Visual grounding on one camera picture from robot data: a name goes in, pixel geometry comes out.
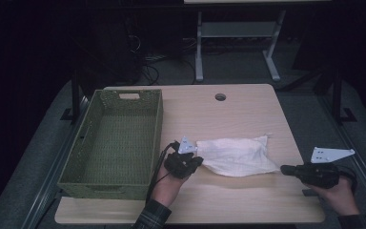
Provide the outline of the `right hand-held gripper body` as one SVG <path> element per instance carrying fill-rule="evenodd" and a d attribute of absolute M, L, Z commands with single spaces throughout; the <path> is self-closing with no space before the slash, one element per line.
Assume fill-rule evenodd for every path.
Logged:
<path fill-rule="evenodd" d="M 356 174 L 353 170 L 342 171 L 334 161 L 353 156 L 353 149 L 332 149 L 314 147 L 310 162 L 296 166 L 296 172 L 303 183 L 330 189 L 336 186 L 340 177 L 346 177 L 356 186 Z"/>

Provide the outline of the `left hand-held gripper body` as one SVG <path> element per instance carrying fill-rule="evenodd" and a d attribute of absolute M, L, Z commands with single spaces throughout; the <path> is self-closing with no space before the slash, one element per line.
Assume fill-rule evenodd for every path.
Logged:
<path fill-rule="evenodd" d="M 168 154 L 164 167 L 173 177 L 181 179 L 189 177 L 198 167 L 193 161 L 196 147 L 185 136 L 180 142 L 174 142 L 172 147 L 174 152 Z"/>

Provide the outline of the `white cloth with bear print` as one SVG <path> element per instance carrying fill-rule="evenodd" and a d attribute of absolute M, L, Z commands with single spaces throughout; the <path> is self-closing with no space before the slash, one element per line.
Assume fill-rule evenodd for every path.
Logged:
<path fill-rule="evenodd" d="M 197 141 L 202 164 L 225 177 L 247 177 L 273 173 L 277 165 L 268 158 L 268 136 L 255 138 L 219 138 Z"/>

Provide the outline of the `person's left hand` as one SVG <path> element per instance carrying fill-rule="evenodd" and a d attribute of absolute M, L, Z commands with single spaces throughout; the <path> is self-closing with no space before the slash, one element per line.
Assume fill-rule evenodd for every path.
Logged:
<path fill-rule="evenodd" d="M 170 207 L 175 201 L 180 188 L 187 180 L 187 177 L 183 179 L 173 177 L 164 165 L 161 165 L 156 184 L 152 190 L 152 199 L 165 207 Z"/>

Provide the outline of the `person's right hand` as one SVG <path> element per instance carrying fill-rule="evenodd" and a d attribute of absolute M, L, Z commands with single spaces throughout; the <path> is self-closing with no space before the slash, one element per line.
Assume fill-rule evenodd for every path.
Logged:
<path fill-rule="evenodd" d="M 360 214 L 352 192 L 352 183 L 348 178 L 340 177 L 338 184 L 330 189 L 320 188 L 311 184 L 307 184 L 307 187 L 317 192 L 340 216 Z"/>

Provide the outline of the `green woven basket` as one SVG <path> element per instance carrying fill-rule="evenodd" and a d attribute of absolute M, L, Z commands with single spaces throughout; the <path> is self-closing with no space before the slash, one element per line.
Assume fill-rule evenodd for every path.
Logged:
<path fill-rule="evenodd" d="M 58 186 L 73 198 L 144 200 L 160 154 L 159 90 L 97 90 Z"/>

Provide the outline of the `metal frame rail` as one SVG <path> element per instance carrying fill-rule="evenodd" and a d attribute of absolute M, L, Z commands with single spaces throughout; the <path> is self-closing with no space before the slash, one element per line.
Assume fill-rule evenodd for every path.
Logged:
<path fill-rule="evenodd" d="M 332 108 L 329 104 L 328 100 L 325 97 L 319 96 L 317 98 L 320 106 L 325 111 L 325 114 L 329 117 L 333 125 L 335 126 L 336 131 L 338 132 L 343 144 L 355 151 L 355 154 L 351 156 L 351 161 L 353 162 L 354 168 L 356 169 L 356 173 L 358 174 L 360 182 L 363 184 L 366 190 L 366 163 L 359 154 L 358 148 L 352 141 L 350 135 L 348 134 L 347 130 L 344 128 L 344 125 L 337 121 L 332 115 Z"/>
<path fill-rule="evenodd" d="M 45 176 L 34 201 L 32 202 L 31 208 L 22 223 L 21 229 L 37 229 L 44 216 L 49 212 L 51 206 L 57 200 L 56 196 L 59 193 L 57 181 L 61 175 L 61 171 L 71 149 L 71 144 L 73 143 L 88 105 L 89 100 L 83 95 L 80 101 L 76 103 L 76 107 L 73 108 L 74 110 L 79 109 L 79 116 L 76 116 L 75 114 L 72 115 L 74 120 L 71 122 L 70 129 L 54 157 L 53 163 L 51 164 L 51 167 L 49 168 L 49 171 Z"/>

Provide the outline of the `black metal post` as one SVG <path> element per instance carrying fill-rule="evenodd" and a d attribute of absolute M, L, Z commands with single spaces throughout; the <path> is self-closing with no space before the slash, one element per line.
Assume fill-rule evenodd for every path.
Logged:
<path fill-rule="evenodd" d="M 356 117 L 350 108 L 341 105 L 342 101 L 342 77 L 338 69 L 335 69 L 333 78 L 333 94 L 332 94 L 332 116 L 338 125 L 344 122 L 356 122 Z"/>
<path fill-rule="evenodd" d="M 75 123 L 80 115 L 80 101 L 79 101 L 79 84 L 77 72 L 71 76 L 71 108 L 66 109 L 61 116 L 61 120 L 70 120 Z"/>

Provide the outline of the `white metal desk frame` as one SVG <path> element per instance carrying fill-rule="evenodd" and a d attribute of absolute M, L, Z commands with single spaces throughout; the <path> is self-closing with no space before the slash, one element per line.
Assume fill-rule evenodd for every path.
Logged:
<path fill-rule="evenodd" d="M 291 7 L 325 3 L 330 0 L 183 0 L 184 7 L 196 8 L 196 48 L 194 56 L 195 80 L 204 80 L 202 42 L 206 38 L 268 38 L 269 46 L 262 51 L 264 62 L 271 79 L 280 81 L 280 75 L 273 60 L 278 37 L 287 11 Z M 253 19 L 241 21 L 207 21 L 206 10 L 244 10 Z"/>

